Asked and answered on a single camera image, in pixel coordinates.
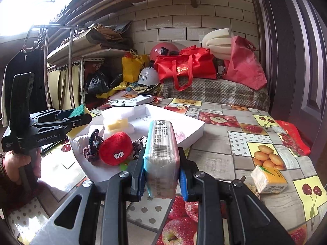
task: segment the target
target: human hand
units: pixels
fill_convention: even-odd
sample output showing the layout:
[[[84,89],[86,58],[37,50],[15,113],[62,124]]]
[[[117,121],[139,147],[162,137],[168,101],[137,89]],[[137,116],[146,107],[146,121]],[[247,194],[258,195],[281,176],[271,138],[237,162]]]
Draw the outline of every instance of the human hand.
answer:
[[[33,173],[36,177],[41,177],[41,148],[37,149],[36,161],[33,168]],[[17,185],[22,184],[22,179],[19,176],[19,168],[23,167],[31,162],[31,157],[23,154],[15,154],[13,151],[9,151],[4,156],[4,170],[8,178],[15,182]]]

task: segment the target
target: cartoon eyes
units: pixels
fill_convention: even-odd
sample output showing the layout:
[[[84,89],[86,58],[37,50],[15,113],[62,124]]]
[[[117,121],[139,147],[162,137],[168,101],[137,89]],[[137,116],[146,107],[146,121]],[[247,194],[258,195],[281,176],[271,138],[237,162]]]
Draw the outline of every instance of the cartoon eyes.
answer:
[[[119,154],[115,153],[115,155],[113,155],[115,157],[115,159],[118,159],[119,157],[123,157],[124,156],[124,152],[119,152]]]

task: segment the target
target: plaid blanket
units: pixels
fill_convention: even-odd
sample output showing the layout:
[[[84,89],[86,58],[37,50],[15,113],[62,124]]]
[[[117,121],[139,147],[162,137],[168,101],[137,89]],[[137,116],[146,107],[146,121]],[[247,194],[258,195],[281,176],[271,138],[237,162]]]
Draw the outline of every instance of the plaid blanket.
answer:
[[[178,80],[179,85],[183,86],[188,78],[179,77]],[[169,78],[165,79],[160,94],[162,97],[238,105],[264,111],[268,111],[270,106],[270,98],[265,87],[255,91],[242,84],[223,79],[194,78],[190,87],[178,91],[175,89],[174,80]]]

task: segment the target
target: door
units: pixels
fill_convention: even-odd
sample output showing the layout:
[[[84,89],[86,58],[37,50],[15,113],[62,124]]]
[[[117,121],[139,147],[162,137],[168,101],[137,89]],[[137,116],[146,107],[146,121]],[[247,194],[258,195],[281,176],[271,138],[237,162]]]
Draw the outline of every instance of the door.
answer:
[[[294,123],[316,169],[327,168],[326,24],[310,0],[254,1],[270,113]]]

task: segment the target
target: red bag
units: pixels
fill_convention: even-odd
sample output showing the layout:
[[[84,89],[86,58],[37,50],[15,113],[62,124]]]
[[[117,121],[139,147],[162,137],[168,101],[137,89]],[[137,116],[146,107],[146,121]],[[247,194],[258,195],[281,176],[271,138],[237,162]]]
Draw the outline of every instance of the red bag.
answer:
[[[257,61],[255,46],[240,36],[232,38],[231,60],[224,60],[226,72],[223,79],[243,84],[254,90],[265,87],[267,79],[261,64]]]
[[[173,77],[176,89],[183,91],[192,84],[193,77],[216,79],[213,57],[209,49],[194,45],[181,50],[177,56],[158,55],[154,69],[158,72],[160,81]],[[188,76],[187,84],[180,87],[178,76]]]
[[[296,126],[292,123],[277,120],[276,121],[284,130],[287,132],[287,134],[291,137],[288,138],[287,136],[284,136],[284,134],[281,134],[282,136],[282,144],[288,148],[290,148],[293,153],[300,156],[309,156],[310,155],[310,147],[308,147],[301,139],[300,133]]]

